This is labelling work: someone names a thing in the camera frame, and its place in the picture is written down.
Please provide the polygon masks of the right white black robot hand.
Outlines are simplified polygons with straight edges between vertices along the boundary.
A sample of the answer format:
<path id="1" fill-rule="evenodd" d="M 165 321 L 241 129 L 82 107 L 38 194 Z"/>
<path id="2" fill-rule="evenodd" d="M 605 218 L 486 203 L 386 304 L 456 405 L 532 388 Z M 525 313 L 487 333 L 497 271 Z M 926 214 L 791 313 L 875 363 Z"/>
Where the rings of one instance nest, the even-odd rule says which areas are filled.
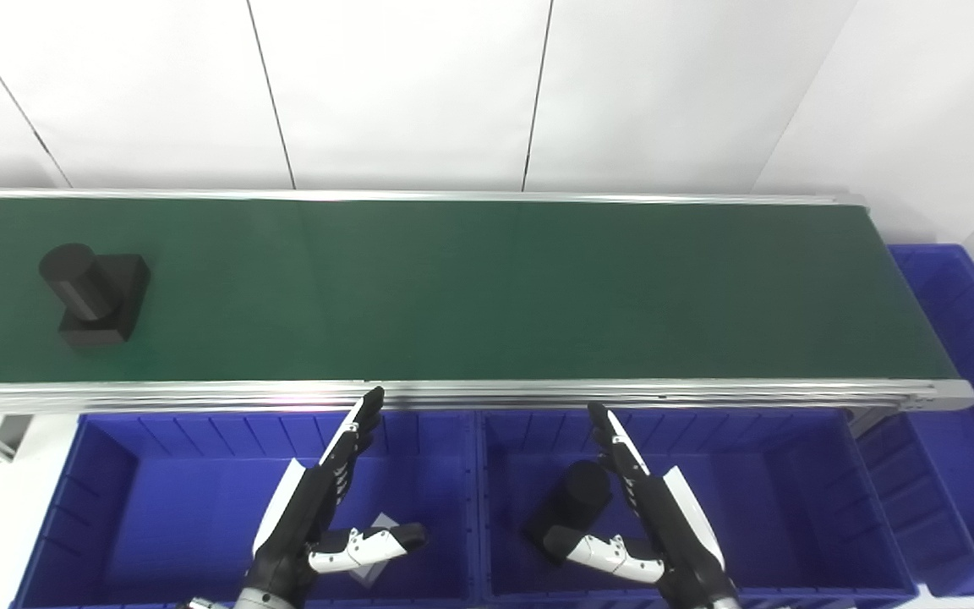
<path id="1" fill-rule="evenodd" d="M 670 608 L 739 608 L 714 528 L 680 467 L 653 474 L 610 409 L 591 403 L 588 415 L 599 461 L 620 481 L 646 541 L 552 527 L 545 547 L 565 562 L 652 585 Z"/>

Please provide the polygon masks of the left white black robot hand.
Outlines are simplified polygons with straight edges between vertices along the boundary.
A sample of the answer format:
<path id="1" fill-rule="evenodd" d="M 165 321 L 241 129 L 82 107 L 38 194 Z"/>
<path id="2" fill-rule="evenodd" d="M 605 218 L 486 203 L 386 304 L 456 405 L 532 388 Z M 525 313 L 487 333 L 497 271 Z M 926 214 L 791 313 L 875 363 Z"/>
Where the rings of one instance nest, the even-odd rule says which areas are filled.
<path id="1" fill-rule="evenodd" d="M 367 529 L 330 529 L 347 496 L 357 458 L 370 447 L 382 421 L 384 389 L 368 390 L 322 452 L 305 468 L 254 560 L 236 608 L 301 608 L 321 575 L 389 562 L 428 543 L 419 523 Z"/>

